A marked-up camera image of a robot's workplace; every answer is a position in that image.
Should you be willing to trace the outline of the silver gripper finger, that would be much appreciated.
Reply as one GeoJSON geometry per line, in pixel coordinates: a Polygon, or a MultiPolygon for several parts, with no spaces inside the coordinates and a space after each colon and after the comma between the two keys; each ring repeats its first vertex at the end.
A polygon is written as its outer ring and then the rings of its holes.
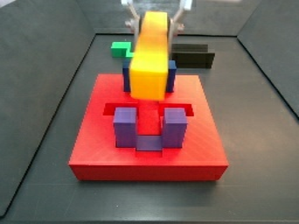
{"type": "Polygon", "coordinates": [[[187,11],[192,9],[192,0],[180,0],[179,10],[170,18],[168,38],[172,38],[184,30],[183,17],[187,11]]]}

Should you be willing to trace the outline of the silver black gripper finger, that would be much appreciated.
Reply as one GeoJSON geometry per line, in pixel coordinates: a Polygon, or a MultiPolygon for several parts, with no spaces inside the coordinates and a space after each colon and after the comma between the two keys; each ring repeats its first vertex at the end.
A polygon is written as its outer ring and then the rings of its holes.
{"type": "Polygon", "coordinates": [[[140,15],[136,13],[133,0],[120,0],[121,5],[125,7],[130,18],[125,21],[125,26],[130,29],[133,34],[138,33],[140,15]]]}

